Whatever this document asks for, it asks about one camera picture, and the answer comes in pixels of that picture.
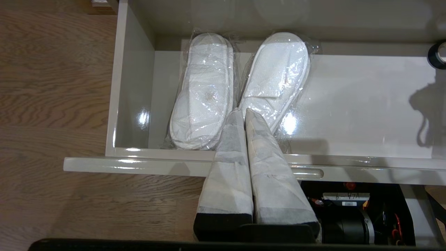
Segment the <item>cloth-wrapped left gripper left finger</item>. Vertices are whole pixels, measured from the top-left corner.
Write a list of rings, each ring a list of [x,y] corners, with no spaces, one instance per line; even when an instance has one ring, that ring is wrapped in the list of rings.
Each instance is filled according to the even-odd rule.
[[[240,227],[253,223],[254,205],[244,118],[232,110],[223,125],[194,220],[194,235],[205,242],[235,242]]]

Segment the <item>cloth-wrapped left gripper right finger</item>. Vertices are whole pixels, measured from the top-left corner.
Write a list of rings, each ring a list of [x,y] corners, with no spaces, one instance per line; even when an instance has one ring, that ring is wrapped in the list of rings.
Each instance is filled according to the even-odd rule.
[[[248,108],[245,114],[247,154],[260,225],[306,225],[318,238],[321,226],[266,120]]]

